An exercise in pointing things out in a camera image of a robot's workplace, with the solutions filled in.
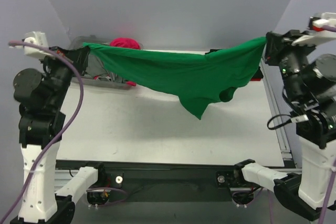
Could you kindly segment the green t shirt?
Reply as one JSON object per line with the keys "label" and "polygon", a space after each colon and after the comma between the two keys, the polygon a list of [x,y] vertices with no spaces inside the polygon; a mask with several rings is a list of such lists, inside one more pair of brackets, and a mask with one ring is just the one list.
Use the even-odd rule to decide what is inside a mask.
{"label": "green t shirt", "polygon": [[201,119],[211,103],[229,102],[258,70],[265,37],[211,54],[136,50],[84,42],[104,67],[154,91],[175,95]]}

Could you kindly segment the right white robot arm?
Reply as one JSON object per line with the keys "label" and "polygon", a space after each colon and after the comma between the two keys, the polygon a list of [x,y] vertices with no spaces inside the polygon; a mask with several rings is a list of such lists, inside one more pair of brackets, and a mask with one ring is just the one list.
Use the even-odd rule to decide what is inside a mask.
{"label": "right white robot arm", "polygon": [[288,122],[300,138],[301,173],[279,172],[248,159],[232,174],[236,185],[266,188],[285,208],[317,223],[324,222],[327,210],[335,210],[335,55],[313,62],[307,57],[333,40],[326,30],[267,33],[265,63],[281,71],[283,99],[292,109]]}

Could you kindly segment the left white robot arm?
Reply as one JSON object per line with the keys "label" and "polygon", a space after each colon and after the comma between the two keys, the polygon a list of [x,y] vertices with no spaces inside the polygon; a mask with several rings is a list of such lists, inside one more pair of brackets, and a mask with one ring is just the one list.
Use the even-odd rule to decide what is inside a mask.
{"label": "left white robot arm", "polygon": [[86,163],[64,187],[54,189],[57,153],[62,135],[72,123],[61,107],[72,78],[84,75],[89,52],[88,47],[34,46],[29,56],[39,59],[43,71],[27,68],[14,78],[24,185],[15,200],[20,210],[12,223],[71,223],[82,195],[91,186],[100,188],[106,183],[103,164]]}

